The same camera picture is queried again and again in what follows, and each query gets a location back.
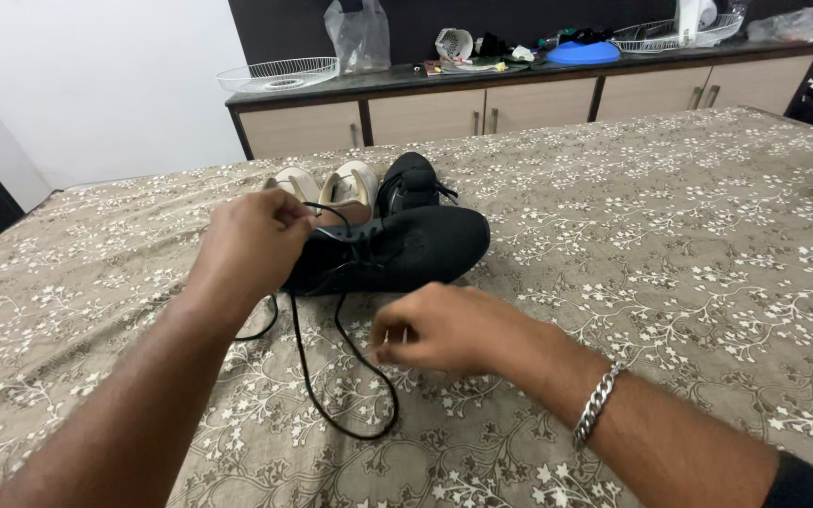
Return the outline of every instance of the black shoelace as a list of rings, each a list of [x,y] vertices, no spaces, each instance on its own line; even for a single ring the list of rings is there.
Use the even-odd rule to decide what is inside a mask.
[[[325,205],[322,205],[322,204],[317,204],[317,203],[314,203],[314,202],[304,202],[303,204],[305,204],[306,206],[311,206],[313,208],[319,208],[319,209],[322,209],[322,210],[327,210],[328,212],[331,212],[331,213],[337,215],[338,217],[341,218],[341,220],[343,221],[343,223],[345,225],[348,238],[352,236],[352,230],[351,230],[350,222],[348,222],[347,218],[344,217],[344,215],[340,214],[338,211],[334,210],[331,207],[328,207],[328,206],[325,206]],[[374,265],[375,264],[375,259],[374,259],[374,256],[372,255],[371,249],[368,246],[368,242],[369,242],[369,237],[366,237],[365,239],[361,240],[359,243],[364,244],[364,246],[365,246],[364,250],[367,252],[367,255],[368,255],[369,259],[370,259],[370,263]],[[361,261],[362,260],[362,255],[360,255],[359,249],[357,248],[356,244],[351,244],[351,251],[352,251],[353,257],[354,257],[353,260],[349,261],[348,263],[345,263],[344,265],[341,265],[340,267],[337,268],[337,270],[340,270],[341,267],[343,267],[345,265],[349,265],[352,262],[362,263],[362,261]],[[316,292],[322,290],[324,288],[325,284],[327,284],[330,280],[331,280],[331,278],[326,279],[326,283],[322,284],[321,286],[319,286],[318,288],[313,290],[312,293],[316,293]],[[352,430],[345,429],[345,427],[343,425],[336,422],[334,420],[334,418],[332,417],[332,415],[330,415],[328,413],[328,411],[326,411],[322,407],[322,404],[319,402],[319,399],[315,396],[315,392],[312,390],[312,382],[311,382],[311,379],[310,379],[310,376],[309,376],[309,367],[306,364],[306,351],[303,348],[303,339],[300,337],[300,319],[297,316],[297,312],[296,312],[296,297],[294,296],[293,292],[288,292],[287,294],[288,294],[288,296],[290,296],[290,299],[291,299],[291,318],[293,318],[293,320],[294,320],[294,335],[296,335],[297,352],[300,353],[300,367],[303,369],[303,383],[306,385],[306,393],[309,394],[309,398],[312,401],[312,405],[315,407],[316,410],[319,411],[319,414],[322,415],[322,418],[324,418],[325,421],[327,421],[329,423],[329,425],[331,425],[333,428],[337,429],[338,431],[343,432],[347,436],[353,437],[355,439],[361,439],[361,440],[364,440],[364,441],[371,441],[371,440],[379,439],[381,437],[386,436],[388,433],[390,433],[391,429],[393,429],[394,425],[398,422],[399,413],[400,413],[400,402],[398,400],[397,392],[394,390],[394,383],[391,382],[389,377],[386,376],[384,373],[382,373],[378,369],[378,367],[376,367],[375,365],[370,364],[362,356],[362,354],[359,352],[359,349],[357,349],[356,345],[350,339],[350,336],[347,335],[347,332],[345,331],[343,325],[341,325],[341,307],[343,307],[343,305],[344,305],[344,300],[347,299],[347,293],[341,294],[341,299],[338,300],[337,309],[335,309],[335,311],[334,311],[334,325],[337,327],[338,333],[341,334],[341,336],[344,338],[347,345],[350,346],[350,349],[353,352],[353,356],[356,357],[357,361],[360,362],[361,364],[365,365],[366,367],[368,367],[368,369],[370,371],[372,371],[372,373],[377,375],[379,378],[381,378],[382,381],[385,382],[385,384],[388,386],[388,391],[391,394],[391,400],[392,400],[391,420],[387,424],[385,424],[385,427],[383,429],[381,429],[379,432],[376,432],[375,434],[370,434],[370,435],[357,434],[356,432],[353,432]],[[275,325],[275,322],[277,321],[277,318],[278,318],[278,301],[277,301],[277,298],[275,297],[274,294],[271,294],[271,297],[272,297],[272,303],[275,305],[275,315],[272,316],[272,321],[268,324],[268,326],[265,328],[265,330],[255,334],[255,335],[249,336],[249,337],[236,338],[236,339],[234,339],[234,341],[252,341],[252,340],[258,339],[258,338],[262,337],[263,335],[265,335],[272,328],[272,326]]]

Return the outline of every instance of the patterned fabric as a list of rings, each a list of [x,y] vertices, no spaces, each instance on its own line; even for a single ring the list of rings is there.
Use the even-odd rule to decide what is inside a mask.
[[[490,252],[465,283],[813,463],[813,127],[730,109],[54,194],[0,237],[0,483],[181,290],[217,203],[285,166],[324,177],[358,158],[382,174],[405,150],[491,222]],[[348,299],[343,321],[362,348],[394,297]],[[570,430],[493,376],[388,369],[402,404],[395,433],[344,438],[306,397],[289,301],[278,300],[267,338],[228,352],[171,505],[638,504],[591,452],[573,453]],[[339,421],[376,429],[390,398],[343,345],[335,303],[299,300],[311,373]],[[241,335],[269,310],[260,304]]]

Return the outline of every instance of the black countertop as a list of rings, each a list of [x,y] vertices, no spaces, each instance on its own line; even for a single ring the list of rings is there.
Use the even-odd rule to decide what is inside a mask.
[[[505,79],[514,79],[520,76],[550,76],[559,74],[572,74],[581,70],[611,70],[641,65],[671,64],[677,62],[690,62],[719,57],[737,55],[760,54],[813,48],[811,42],[751,42],[735,38],[725,40],[713,48],[691,48],[670,50],[660,53],[622,53],[618,61],[595,65],[567,65],[560,63],[545,63],[536,65],[533,69],[516,72],[492,72],[480,74],[450,74],[441,77],[428,78],[425,71],[413,71],[414,65],[395,65],[390,70],[372,74],[356,76],[339,76],[322,83],[293,90],[243,93],[238,92],[225,101],[226,106],[243,104],[267,104],[272,102],[287,102],[303,99],[332,98],[342,95],[355,95],[369,92],[393,91],[411,88],[436,87],[445,84],[466,82],[489,82]]]

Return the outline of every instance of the blue plastic lid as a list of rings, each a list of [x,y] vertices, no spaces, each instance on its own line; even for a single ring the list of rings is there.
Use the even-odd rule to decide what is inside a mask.
[[[586,45],[571,40],[548,52],[547,58],[557,64],[607,64],[620,59],[620,50],[610,42]]]

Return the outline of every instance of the silver bracelet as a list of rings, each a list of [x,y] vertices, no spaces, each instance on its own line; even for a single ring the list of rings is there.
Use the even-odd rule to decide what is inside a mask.
[[[585,440],[592,434],[595,420],[598,419],[598,414],[601,408],[604,407],[604,402],[607,401],[607,396],[611,394],[614,389],[614,378],[620,371],[625,370],[627,367],[626,362],[616,362],[609,373],[604,374],[601,382],[595,387],[592,392],[592,397],[588,399],[585,404],[585,410],[579,418],[579,423],[573,429],[573,449],[579,451],[585,447]]]

